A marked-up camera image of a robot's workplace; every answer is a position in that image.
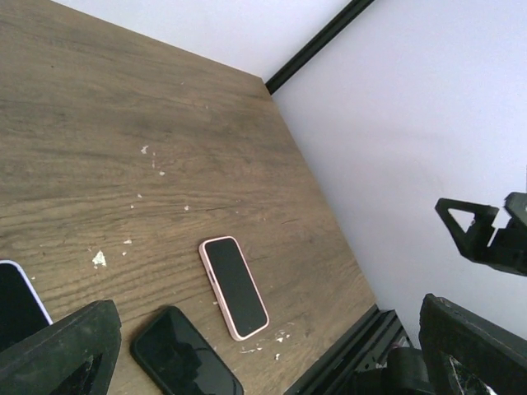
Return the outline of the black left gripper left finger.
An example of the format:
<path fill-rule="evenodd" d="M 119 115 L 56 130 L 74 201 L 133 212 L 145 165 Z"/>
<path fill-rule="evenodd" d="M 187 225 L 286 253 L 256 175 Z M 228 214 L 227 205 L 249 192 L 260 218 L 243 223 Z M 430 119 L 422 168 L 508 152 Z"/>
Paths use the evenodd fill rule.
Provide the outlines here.
<path fill-rule="evenodd" d="M 2 394 L 106 394 L 121 345 L 113 300 L 97 300 L 1 353 Z"/>

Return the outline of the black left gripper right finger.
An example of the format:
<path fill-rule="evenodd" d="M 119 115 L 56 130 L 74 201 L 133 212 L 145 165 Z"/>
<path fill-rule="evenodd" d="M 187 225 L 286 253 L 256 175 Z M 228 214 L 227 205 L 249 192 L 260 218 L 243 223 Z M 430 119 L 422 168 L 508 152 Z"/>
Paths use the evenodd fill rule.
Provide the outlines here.
<path fill-rule="evenodd" d="M 422 301 L 419 323 L 435 393 L 526 393 L 525 339 L 433 294 Z"/>

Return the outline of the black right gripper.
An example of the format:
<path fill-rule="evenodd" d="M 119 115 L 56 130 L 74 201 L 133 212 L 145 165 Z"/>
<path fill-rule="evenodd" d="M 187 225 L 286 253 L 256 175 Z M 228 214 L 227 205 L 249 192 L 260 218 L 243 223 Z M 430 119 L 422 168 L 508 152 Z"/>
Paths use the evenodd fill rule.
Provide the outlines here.
<path fill-rule="evenodd" d="M 505 199 L 510 215 L 505 228 L 498 229 L 490 247 L 488 243 L 495 232 L 492 226 L 497 207 L 449 198 L 439 198 L 435 210 L 459 253 L 474 263 L 490 263 L 490 267 L 518 276 L 526 275 L 526 193 L 513 192 Z M 471 225 L 464 230 L 450 211 L 473 215 Z"/>

